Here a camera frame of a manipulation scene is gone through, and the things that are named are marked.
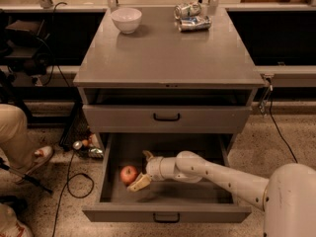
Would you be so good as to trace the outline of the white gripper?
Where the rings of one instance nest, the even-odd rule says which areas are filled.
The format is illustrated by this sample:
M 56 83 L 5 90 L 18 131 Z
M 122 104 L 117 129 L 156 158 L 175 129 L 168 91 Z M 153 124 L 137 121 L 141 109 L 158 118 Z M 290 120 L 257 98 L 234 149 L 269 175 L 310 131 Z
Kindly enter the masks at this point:
M 136 180 L 132 182 L 127 189 L 130 192 L 138 192 L 147 186 L 150 185 L 151 180 L 152 181 L 164 181 L 164 178 L 161 174 L 161 162 L 163 160 L 162 157 L 154 157 L 154 155 L 148 151 L 148 150 L 143 150 L 142 154 L 145 156 L 145 159 L 147 161 L 146 165 L 146 173 L 143 174 L 140 173 Z

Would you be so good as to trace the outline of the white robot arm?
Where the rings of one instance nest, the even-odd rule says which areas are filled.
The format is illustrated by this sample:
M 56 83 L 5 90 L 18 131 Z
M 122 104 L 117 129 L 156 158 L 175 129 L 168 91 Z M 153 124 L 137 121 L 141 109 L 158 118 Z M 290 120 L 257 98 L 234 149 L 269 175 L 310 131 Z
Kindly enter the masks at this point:
M 316 237 L 316 170 L 306 165 L 283 165 L 266 179 L 211 163 L 192 151 L 175 157 L 143 154 L 146 172 L 128 186 L 132 192 L 152 182 L 207 179 L 265 213 L 264 237 Z

